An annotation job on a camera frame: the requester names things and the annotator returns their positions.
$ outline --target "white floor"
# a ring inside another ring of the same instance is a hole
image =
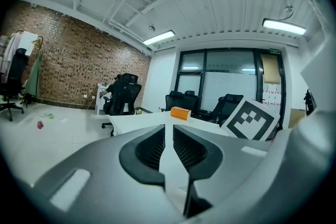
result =
[[[54,119],[43,117],[52,113]],[[35,104],[20,110],[0,112],[0,147],[12,173],[30,185],[46,171],[83,146],[110,137],[112,127],[101,128],[108,122],[105,115],[93,110],[69,109]],[[42,120],[44,127],[37,128]]]

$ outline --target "ceiling light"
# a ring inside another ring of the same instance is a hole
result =
[[[162,39],[169,38],[169,37],[173,37],[173,36],[175,36],[175,33],[174,33],[173,31],[170,30],[170,31],[168,31],[168,32],[166,32],[166,33],[163,33],[163,34],[160,34],[160,35],[158,35],[158,36],[156,36],[156,37],[147,39],[147,40],[145,40],[143,43],[144,43],[145,45],[149,45],[149,44],[158,42],[158,41],[160,41],[160,40],[162,40]]]
[[[262,26],[264,26],[265,28],[288,31],[298,35],[303,35],[307,31],[305,28],[301,26],[297,26],[290,23],[284,23],[278,20],[264,19],[262,24],[263,24]]]
[[[183,70],[199,69],[198,67],[184,67]]]

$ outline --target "office chair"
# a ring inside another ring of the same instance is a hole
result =
[[[171,91],[166,95],[166,108],[161,111],[170,111],[174,106],[184,108],[184,95],[181,92]]]
[[[9,69],[7,83],[1,83],[0,79],[0,95],[3,95],[7,99],[7,103],[0,104],[0,111],[8,109],[10,121],[13,120],[10,109],[20,109],[21,113],[24,113],[23,108],[17,106],[15,103],[10,103],[9,101],[12,98],[16,98],[22,88],[21,76],[28,63],[28,57],[25,53],[26,49],[19,48],[16,50]]]
[[[105,105],[103,109],[105,114],[108,114],[110,116],[118,116],[118,115],[133,115],[135,113],[134,102],[138,97],[142,86],[140,84],[128,83],[128,81],[137,81],[138,76],[127,73],[124,75],[122,75],[120,80],[118,80],[114,84],[113,97],[110,100],[111,104],[107,103],[108,98],[104,97]],[[124,112],[125,104],[128,105],[128,112]],[[111,122],[102,123],[101,127],[105,128],[105,126],[107,125],[112,126],[112,123]]]
[[[241,102],[243,95],[227,94],[218,99],[217,106],[210,113],[207,121],[218,123],[220,126],[230,117],[231,113]]]
[[[197,109],[197,103],[199,100],[199,97],[195,95],[194,91],[186,91],[184,93],[184,109],[189,109],[191,111],[196,111]]]

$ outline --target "small object on floor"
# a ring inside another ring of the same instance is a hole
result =
[[[69,120],[69,118],[63,118],[63,119],[61,119],[59,122],[60,123],[65,123],[65,122],[67,122]]]
[[[42,121],[38,121],[37,122],[37,127],[39,128],[39,129],[42,129],[43,128],[43,123],[42,123]]]
[[[42,116],[42,118],[50,118],[51,120],[53,120],[54,119],[54,115],[53,114],[51,114],[51,113],[44,113],[44,115]]]

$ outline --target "cardboard box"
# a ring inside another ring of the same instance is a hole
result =
[[[170,111],[170,115],[182,120],[188,120],[190,118],[191,115],[191,110],[188,109],[183,109],[183,108],[179,108],[177,106],[174,106],[171,111]]]

